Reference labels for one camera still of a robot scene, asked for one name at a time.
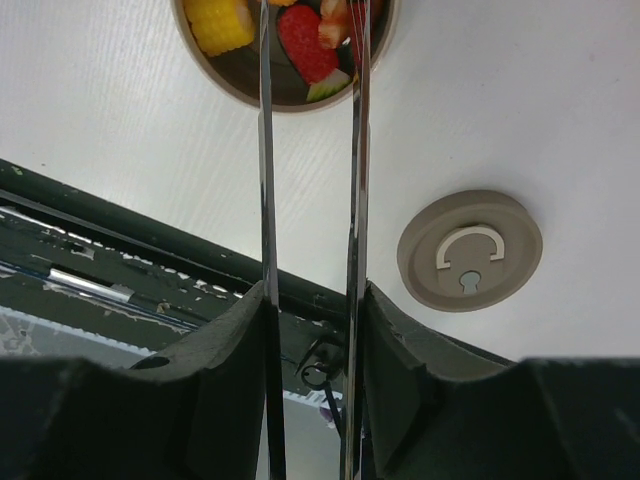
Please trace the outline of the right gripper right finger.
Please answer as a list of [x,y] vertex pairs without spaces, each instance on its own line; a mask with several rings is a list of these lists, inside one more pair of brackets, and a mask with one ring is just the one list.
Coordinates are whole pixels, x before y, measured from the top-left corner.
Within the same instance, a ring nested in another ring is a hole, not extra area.
[[494,360],[365,296],[365,391],[385,479],[635,479],[635,358]]

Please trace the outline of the yellow food cube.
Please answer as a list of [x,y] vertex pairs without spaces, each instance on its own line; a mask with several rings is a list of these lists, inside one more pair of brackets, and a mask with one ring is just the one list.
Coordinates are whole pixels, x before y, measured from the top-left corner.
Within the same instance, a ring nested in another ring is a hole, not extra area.
[[247,1],[190,0],[183,5],[203,53],[215,57],[253,42],[255,25]]

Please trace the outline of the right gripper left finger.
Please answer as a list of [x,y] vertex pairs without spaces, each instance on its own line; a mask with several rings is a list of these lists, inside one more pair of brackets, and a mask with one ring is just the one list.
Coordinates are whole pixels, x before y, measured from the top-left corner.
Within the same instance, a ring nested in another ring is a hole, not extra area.
[[129,369],[1,363],[5,479],[252,479],[265,397],[262,289]]

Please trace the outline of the metal tongs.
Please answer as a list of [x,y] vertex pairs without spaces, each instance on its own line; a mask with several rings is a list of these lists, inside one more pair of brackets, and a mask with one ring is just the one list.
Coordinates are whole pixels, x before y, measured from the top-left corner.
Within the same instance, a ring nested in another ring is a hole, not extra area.
[[[286,476],[285,432],[279,333],[279,285],[273,158],[273,106],[270,68],[270,5],[262,2],[259,20],[259,164],[263,303],[266,315],[266,407],[269,476]],[[353,81],[351,223],[347,267],[345,385],[343,390],[340,476],[366,476],[364,446],[364,336],[367,285],[367,231],[370,160],[371,4],[353,13],[356,77]]]

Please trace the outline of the beige lunch box lid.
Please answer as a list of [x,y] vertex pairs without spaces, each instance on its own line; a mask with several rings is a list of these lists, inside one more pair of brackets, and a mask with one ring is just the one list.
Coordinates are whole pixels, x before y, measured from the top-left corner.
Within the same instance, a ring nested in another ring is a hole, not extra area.
[[497,191],[466,190],[433,202],[408,223],[397,265],[419,303],[471,312],[524,286],[542,252],[541,231],[522,204]]

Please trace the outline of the red black sushi piece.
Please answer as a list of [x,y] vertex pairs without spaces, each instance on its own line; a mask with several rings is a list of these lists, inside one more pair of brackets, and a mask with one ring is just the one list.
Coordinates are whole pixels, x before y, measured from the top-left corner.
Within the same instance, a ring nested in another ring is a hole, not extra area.
[[320,15],[300,3],[284,8],[276,21],[280,45],[308,87],[308,103],[330,98],[351,83],[351,76],[340,68],[336,50],[321,46],[320,23]]

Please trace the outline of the bacon piece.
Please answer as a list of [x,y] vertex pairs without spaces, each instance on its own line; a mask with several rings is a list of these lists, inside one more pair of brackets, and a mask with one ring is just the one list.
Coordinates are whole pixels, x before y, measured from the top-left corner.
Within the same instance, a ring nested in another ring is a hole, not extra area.
[[350,33],[350,13],[346,0],[323,0],[320,5],[321,21],[318,26],[320,45],[324,49],[337,49]]

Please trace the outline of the beige lunch box bowl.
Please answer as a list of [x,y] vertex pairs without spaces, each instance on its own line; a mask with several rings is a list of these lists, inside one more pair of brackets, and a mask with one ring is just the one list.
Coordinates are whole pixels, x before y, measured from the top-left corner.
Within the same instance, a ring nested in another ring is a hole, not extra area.
[[[247,1],[255,25],[255,36],[251,44],[221,54],[209,56],[198,47],[191,26],[184,12],[184,1],[173,4],[178,29],[196,64],[225,93],[251,106],[259,105],[259,20],[258,1]],[[278,113],[307,113],[327,109],[346,98],[356,76],[356,46],[353,33],[353,13],[366,1],[347,1],[350,13],[350,33],[336,50],[340,68],[351,76],[351,83],[334,96],[315,103],[308,103],[308,87],[285,55],[276,30],[278,14],[295,3],[307,4],[320,15],[322,1],[272,1],[270,2],[270,68],[271,91],[274,111]],[[371,1],[371,61],[378,62],[386,52],[399,15],[397,1]]]

